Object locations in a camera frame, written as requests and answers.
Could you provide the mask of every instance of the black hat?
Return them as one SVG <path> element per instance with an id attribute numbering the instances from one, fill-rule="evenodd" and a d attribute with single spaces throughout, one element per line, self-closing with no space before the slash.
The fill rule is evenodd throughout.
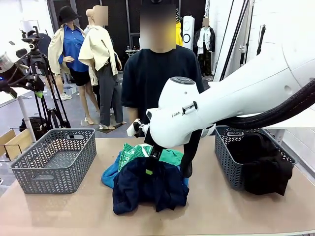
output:
<path id="1" fill-rule="evenodd" d="M 74 10 L 70 6 L 64 6 L 59 11 L 58 20 L 61 24 L 63 24 L 69 21 L 73 21 L 79 17 L 81 16 L 75 13 Z"/>

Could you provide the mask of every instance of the beige jacket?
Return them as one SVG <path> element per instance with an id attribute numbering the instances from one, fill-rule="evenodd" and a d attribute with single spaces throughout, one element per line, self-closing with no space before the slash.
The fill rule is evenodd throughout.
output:
<path id="1" fill-rule="evenodd" d="M 65 62 L 63 62 L 61 65 L 58 62 L 60 55 L 63 53 L 64 25 L 65 24 L 61 25 L 60 29 L 56 31 L 48 47 L 48 61 L 51 71 L 56 75 L 60 75 L 60 68 L 65 73 L 70 74 L 70 70 Z M 84 31 L 80 27 L 76 25 L 74 26 L 81 31 L 83 38 L 85 38 Z"/>
<path id="2" fill-rule="evenodd" d="M 79 61 L 99 71 L 108 59 L 113 75 L 117 75 L 115 51 L 108 31 L 101 26 L 90 26 L 80 50 Z"/>

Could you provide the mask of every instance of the black bag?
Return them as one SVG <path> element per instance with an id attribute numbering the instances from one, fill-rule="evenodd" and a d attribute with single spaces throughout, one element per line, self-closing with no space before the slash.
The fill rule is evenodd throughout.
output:
<path id="1" fill-rule="evenodd" d="M 47 121 L 42 118 L 42 122 L 40 120 L 40 117 L 29 117 L 31 126 L 34 131 L 34 135 L 36 140 L 39 140 L 44 134 L 48 131 Z M 22 124 L 20 126 L 20 132 L 26 129 L 26 124 L 24 119 L 22 119 Z"/>

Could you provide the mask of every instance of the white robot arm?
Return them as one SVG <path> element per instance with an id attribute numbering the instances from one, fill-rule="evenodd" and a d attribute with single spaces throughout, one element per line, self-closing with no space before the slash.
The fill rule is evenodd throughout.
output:
<path id="1" fill-rule="evenodd" d="M 227 118 L 263 113 L 289 98 L 294 100 L 313 78 L 314 36 L 258 55 L 201 94 L 192 80 L 171 78 L 161 93 L 159 107 L 147 111 L 150 135 L 163 148 L 186 144 L 195 130 Z"/>

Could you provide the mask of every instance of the blue garment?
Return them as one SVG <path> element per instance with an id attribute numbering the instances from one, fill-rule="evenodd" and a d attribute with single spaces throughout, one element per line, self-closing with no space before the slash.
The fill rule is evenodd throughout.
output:
<path id="1" fill-rule="evenodd" d="M 186 206 L 188 187 L 176 166 L 156 162 L 152 174 L 147 174 L 147 157 L 138 157 L 128 164 L 114 178 L 113 211 L 120 215 L 131 212 L 139 203 L 151 202 L 159 212 L 166 208 L 174 210 Z"/>
<path id="2" fill-rule="evenodd" d="M 78 28 L 74 30 L 68 26 L 64 26 L 64 38 L 63 38 L 63 54 L 59 57 L 59 64 L 62 64 L 63 57 L 72 57 L 73 62 L 67 62 L 68 68 L 72 68 L 78 72 L 85 72 L 89 70 L 89 67 L 79 61 L 80 50 L 84 41 L 83 35 Z"/>
<path id="3" fill-rule="evenodd" d="M 119 167 L 119 161 L 120 161 L 120 154 L 122 152 L 119 152 L 119 155 L 117 156 L 115 162 L 102 174 L 101 181 L 103 184 L 110 188 L 114 188 L 114 178 L 118 174 L 118 167 Z M 189 179 L 184 178 L 183 184 L 188 186 Z"/>

